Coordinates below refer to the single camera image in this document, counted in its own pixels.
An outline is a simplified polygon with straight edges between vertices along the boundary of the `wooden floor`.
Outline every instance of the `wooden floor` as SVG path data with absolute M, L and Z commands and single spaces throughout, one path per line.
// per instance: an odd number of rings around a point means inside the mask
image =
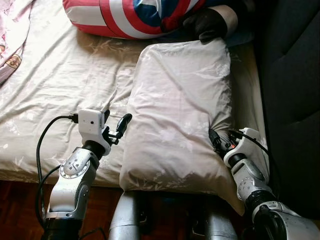
M 53 186 L 45 186 L 48 202 Z M 0 181 L 0 236 L 6 240 L 39 240 L 43 230 L 35 217 L 36 184 Z M 120 189 L 92 187 L 88 209 L 81 234 L 102 227 L 108 236 L 109 226 L 122 191 Z M 201 206 L 202 200 L 194 195 L 172 195 L 152 192 L 146 195 L 150 205 L 150 233 L 142 240 L 187 240 L 190 235 L 190 210 Z M 231 208 L 230 216 L 238 234 L 246 227 L 244 219 Z M 86 240 L 102 240 L 97 232 Z

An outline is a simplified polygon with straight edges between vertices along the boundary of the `white bed sheet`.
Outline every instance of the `white bed sheet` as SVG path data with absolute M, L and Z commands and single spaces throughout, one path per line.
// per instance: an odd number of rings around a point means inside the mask
M 60 0 L 34 1 L 22 63 L 0 86 L 0 180 L 37 180 L 37 142 L 56 116 L 109 108 L 107 123 L 115 128 L 126 113 L 140 52 L 150 43 L 82 33 L 72 26 Z M 258 129 L 265 138 L 252 45 L 233 47 L 230 53 L 235 126 Z M 42 171 L 47 173 L 80 145 L 78 126 L 59 120 L 43 140 Z M 122 161 L 120 141 L 100 161 L 95 183 L 118 187 Z

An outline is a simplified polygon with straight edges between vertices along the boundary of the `pillowcase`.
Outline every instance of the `pillowcase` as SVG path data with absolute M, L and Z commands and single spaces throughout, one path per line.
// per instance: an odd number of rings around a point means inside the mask
M 231 127 L 230 57 L 221 38 L 160 43 L 141 53 L 127 111 L 120 186 L 125 190 L 220 196 L 239 214 L 243 203 L 209 128 Z

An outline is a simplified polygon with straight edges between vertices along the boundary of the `black connector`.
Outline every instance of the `black connector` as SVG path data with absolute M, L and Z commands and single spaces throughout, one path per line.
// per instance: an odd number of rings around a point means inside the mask
M 68 116 L 68 119 L 71 119 L 71 121 L 74 122 L 75 124 L 79 123 L 78 113 L 70 113 L 70 115 Z

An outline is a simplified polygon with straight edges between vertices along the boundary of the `captain america pillow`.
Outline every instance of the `captain america pillow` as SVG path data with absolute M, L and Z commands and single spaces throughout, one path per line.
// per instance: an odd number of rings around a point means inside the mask
M 63 7 L 79 30 L 124 39 L 161 37 L 181 27 L 198 10 L 213 7 L 206 12 L 210 14 L 208 25 L 210 28 L 219 25 L 219 37 L 225 37 L 237 27 L 238 9 L 241 9 L 237 2 L 242 3 L 242 0 L 63 0 Z M 199 23 L 194 17 L 188 23 L 188 30 L 197 28 L 197 25 L 202 28 L 207 25 L 204 21 Z M 208 38 L 208 28 L 204 30 L 206 33 L 202 36 Z

